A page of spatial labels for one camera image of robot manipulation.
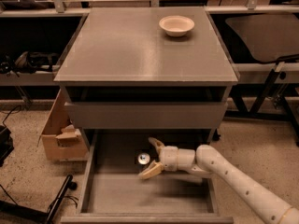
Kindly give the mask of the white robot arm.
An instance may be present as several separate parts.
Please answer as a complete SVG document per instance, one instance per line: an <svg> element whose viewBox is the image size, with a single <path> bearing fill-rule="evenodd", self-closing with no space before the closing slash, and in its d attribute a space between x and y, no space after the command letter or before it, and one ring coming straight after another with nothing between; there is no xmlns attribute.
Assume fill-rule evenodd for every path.
<svg viewBox="0 0 299 224"><path fill-rule="evenodd" d="M143 180L159 175L162 171L184 171L191 175L224 180L265 224L299 224L299 210L246 175L210 145L200 145L196 150L166 146L150 137L159 160L153 161L139 177Z"/></svg>

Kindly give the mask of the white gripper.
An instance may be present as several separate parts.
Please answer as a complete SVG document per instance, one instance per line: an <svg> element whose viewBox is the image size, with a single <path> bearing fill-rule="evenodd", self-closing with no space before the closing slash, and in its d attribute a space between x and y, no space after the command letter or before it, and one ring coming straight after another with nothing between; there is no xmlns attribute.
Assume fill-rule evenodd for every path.
<svg viewBox="0 0 299 224"><path fill-rule="evenodd" d="M175 172L178 169L178 148L172 146L165 147L163 142L154 137L150 137L149 142L154 146L157 154L159 154L160 162L153 161L138 177L142 180L147 180L159 175L164 169L169 172Z"/></svg>

